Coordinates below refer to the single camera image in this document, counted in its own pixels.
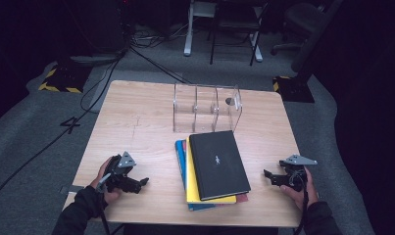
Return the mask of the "person's left hand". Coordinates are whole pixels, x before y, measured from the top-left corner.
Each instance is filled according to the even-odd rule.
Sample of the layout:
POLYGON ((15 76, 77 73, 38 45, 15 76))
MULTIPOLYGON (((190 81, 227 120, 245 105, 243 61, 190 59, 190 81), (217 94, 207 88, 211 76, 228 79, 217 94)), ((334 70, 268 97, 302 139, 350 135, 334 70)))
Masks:
MULTIPOLYGON (((90 183, 90 186, 91 186, 92 188, 94 188, 94 189, 97 188, 97 186, 98 186, 100 180, 101 180, 101 179, 103 178, 103 176, 104 176, 104 172, 105 172, 106 167, 108 166, 110 160, 111 160, 111 158, 108 158, 108 159, 107 159, 105 162, 103 162, 102 165, 100 166, 99 171, 98 171, 98 173, 97 173, 97 176, 96 176, 96 177, 92 180, 92 182, 90 183)), ((119 188, 115 188, 112 192, 105 191, 105 192, 104 192, 104 200, 105 200, 105 202, 106 202, 108 205, 112 204, 113 202, 115 202, 115 201, 120 197, 120 195, 122 194, 122 192, 123 192, 123 191, 122 191, 121 189, 119 189, 119 188)))

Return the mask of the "clear acrylic book rack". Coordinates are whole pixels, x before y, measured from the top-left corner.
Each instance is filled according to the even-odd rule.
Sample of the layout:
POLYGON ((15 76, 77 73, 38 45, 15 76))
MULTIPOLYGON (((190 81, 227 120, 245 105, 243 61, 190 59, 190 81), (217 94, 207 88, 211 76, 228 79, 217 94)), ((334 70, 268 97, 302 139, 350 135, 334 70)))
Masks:
POLYGON ((234 131, 242 111, 237 85, 176 84, 173 87, 174 132, 234 131))

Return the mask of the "black folding chair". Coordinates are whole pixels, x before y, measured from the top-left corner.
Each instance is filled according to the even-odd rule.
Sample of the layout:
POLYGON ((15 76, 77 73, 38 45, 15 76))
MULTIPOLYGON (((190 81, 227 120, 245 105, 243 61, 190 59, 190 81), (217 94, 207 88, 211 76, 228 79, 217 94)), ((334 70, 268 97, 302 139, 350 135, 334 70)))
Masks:
POLYGON ((265 14, 269 0, 217 0, 215 5, 212 28, 209 35, 213 36, 211 45, 210 64, 214 61, 216 47, 237 47, 237 44, 219 43, 217 35, 220 31, 245 33, 244 41, 249 41, 251 49, 250 66, 256 59, 259 42, 259 31, 262 17, 265 14))

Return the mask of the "black hardcover book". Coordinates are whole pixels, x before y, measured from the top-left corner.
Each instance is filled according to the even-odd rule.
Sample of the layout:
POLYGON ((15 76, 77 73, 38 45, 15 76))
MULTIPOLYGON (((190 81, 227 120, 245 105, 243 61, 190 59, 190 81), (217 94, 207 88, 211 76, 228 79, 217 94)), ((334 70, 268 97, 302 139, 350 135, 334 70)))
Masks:
POLYGON ((251 186, 231 130, 189 136, 201 201, 248 193, 251 186))

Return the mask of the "yellow book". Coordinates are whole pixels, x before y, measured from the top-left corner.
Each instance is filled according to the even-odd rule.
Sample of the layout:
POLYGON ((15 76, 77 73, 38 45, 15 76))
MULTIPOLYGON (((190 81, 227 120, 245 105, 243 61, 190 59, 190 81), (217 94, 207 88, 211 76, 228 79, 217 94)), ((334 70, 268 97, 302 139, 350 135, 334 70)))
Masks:
POLYGON ((218 205, 218 204, 235 204, 237 202, 237 198, 235 196, 228 196, 228 197, 218 198, 214 200, 206 200, 206 201, 200 200, 189 139, 186 139, 185 142, 185 163, 186 163, 185 174, 186 174, 186 202, 187 203, 197 204, 197 205, 208 205, 208 204, 218 205))

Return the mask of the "grey tape piece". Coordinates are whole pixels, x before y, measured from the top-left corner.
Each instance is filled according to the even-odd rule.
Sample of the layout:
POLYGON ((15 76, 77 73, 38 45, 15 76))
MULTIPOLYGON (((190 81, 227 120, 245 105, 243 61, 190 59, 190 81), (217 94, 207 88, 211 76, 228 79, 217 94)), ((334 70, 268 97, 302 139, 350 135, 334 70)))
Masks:
POLYGON ((62 195, 76 194, 78 191, 82 190, 83 186, 62 186, 59 193, 62 195))

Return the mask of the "dark office chair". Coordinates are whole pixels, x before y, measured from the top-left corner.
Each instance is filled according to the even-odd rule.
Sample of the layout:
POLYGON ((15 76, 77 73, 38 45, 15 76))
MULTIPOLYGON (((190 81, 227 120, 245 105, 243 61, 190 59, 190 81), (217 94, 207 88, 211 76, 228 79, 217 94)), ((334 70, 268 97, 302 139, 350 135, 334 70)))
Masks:
POLYGON ((284 13, 283 44, 274 45, 271 54, 275 56, 281 50, 299 50, 319 27, 324 18, 322 8, 310 3, 298 3, 284 13), (289 35, 295 35, 299 41, 286 43, 289 35))

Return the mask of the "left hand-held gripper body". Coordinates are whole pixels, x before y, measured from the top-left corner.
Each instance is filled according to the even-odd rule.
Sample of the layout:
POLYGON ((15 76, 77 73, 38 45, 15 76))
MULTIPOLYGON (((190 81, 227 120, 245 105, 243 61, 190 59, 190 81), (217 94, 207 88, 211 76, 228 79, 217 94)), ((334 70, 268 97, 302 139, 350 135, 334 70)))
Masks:
POLYGON ((112 192, 115 188, 119 188, 128 192, 127 186, 135 185, 133 179, 127 176, 134 166, 135 161, 128 152, 112 156, 104 173, 104 175, 109 175, 105 180, 107 191, 112 192))

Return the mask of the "blue book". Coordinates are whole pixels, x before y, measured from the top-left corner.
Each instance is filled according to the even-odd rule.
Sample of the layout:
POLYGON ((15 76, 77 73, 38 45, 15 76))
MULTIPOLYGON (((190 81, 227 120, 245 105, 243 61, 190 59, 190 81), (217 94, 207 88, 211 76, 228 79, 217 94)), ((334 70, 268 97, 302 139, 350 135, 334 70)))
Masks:
MULTIPOLYGON (((183 188, 187 189, 186 187, 186 157, 185 157, 185 140, 177 140, 174 143, 176 155, 177 155, 177 160, 179 164, 179 169, 181 173, 181 178, 183 182, 183 188)), ((208 209, 213 209, 217 205, 216 204, 196 204, 196 203, 188 203, 188 209, 191 212, 197 212, 197 211, 202 211, 202 210, 208 210, 208 209)))

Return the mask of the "black yellow striped base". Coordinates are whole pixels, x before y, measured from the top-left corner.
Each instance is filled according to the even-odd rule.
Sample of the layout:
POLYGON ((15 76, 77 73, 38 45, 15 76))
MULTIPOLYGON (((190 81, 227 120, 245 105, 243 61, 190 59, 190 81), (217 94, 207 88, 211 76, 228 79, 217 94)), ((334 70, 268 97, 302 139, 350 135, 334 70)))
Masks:
POLYGON ((276 76, 272 79, 272 88, 285 102, 315 102, 308 84, 295 77, 276 76))
POLYGON ((53 92, 82 93, 91 71, 92 67, 69 69, 61 65, 55 65, 48 71, 38 89, 53 92))

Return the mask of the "grey stand base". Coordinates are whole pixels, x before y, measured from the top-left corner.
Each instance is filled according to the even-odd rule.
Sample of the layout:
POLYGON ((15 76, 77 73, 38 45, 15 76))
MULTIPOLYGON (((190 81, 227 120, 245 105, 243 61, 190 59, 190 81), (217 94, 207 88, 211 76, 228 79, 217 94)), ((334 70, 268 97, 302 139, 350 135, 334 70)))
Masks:
POLYGON ((71 60, 83 67, 100 67, 112 64, 120 58, 120 55, 98 54, 96 56, 72 56, 71 60))

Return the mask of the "dark slanted stand pole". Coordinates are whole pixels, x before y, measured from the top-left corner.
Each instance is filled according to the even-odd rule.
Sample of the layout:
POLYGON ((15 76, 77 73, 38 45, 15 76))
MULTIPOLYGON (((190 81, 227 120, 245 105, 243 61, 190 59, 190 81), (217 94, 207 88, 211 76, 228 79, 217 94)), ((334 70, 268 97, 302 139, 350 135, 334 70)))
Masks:
POLYGON ((319 9, 314 8, 315 14, 308 19, 304 18, 304 25, 309 26, 308 30, 311 33, 301 46, 299 54, 291 65, 294 71, 305 71, 308 66, 313 64, 312 59, 315 48, 342 2, 343 0, 333 0, 325 12, 320 12, 319 9))

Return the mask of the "person's right hand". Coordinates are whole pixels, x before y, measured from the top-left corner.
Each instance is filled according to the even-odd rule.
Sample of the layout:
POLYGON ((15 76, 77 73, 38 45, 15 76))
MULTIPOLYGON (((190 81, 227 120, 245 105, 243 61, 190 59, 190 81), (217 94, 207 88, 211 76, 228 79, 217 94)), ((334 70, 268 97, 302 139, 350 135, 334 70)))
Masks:
MULTIPOLYGON (((307 208, 308 208, 310 205, 316 203, 319 200, 319 196, 316 187, 314 185, 314 180, 311 173, 307 168, 305 168, 305 171, 307 174, 307 193, 308 193, 307 208)), ((300 211, 304 209, 305 195, 303 192, 297 192, 294 189, 285 185, 281 185, 279 189, 284 195, 288 196, 290 199, 294 201, 295 205, 300 211)))

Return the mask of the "dark equipment stand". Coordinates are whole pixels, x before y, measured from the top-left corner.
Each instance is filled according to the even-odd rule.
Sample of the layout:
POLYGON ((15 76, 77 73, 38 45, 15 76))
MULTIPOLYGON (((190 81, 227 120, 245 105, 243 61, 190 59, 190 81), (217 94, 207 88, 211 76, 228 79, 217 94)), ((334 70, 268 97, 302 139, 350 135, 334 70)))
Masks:
POLYGON ((123 0, 62 1, 94 53, 120 53, 128 48, 130 32, 123 0))

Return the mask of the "red comic book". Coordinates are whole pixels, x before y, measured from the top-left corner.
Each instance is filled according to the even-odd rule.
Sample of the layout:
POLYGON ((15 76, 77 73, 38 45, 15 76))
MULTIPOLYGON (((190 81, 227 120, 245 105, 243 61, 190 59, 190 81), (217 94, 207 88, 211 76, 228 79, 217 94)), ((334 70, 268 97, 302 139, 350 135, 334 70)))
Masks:
POLYGON ((235 204, 248 201, 248 197, 246 194, 239 194, 239 195, 233 195, 233 196, 235 196, 237 198, 237 202, 235 204))

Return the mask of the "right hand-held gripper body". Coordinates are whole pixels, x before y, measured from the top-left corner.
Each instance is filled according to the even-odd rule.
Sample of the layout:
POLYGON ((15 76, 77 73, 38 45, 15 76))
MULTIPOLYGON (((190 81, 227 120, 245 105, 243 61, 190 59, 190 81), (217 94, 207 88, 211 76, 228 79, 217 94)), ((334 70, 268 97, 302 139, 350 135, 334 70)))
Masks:
POLYGON ((285 160, 281 160, 279 165, 286 172, 284 184, 297 192, 301 192, 308 181, 305 166, 317 164, 318 162, 316 160, 311 160, 296 154, 285 160))

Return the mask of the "white desk frame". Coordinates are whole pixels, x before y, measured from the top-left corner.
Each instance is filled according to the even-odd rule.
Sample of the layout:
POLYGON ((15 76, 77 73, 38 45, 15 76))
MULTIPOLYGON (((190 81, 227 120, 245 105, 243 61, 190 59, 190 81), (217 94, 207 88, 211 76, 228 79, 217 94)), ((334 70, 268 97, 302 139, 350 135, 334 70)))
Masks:
MULTIPOLYGON (((185 37, 185 44, 183 55, 188 57, 191 55, 192 40, 193 40, 193 23, 197 18, 213 18, 215 13, 215 2, 209 0, 190 0, 188 9, 188 24, 185 37)), ((259 37, 259 32, 249 34, 252 46, 255 46, 256 39, 259 37)), ((255 58, 257 62, 263 61, 263 56, 259 46, 256 47, 255 58)))

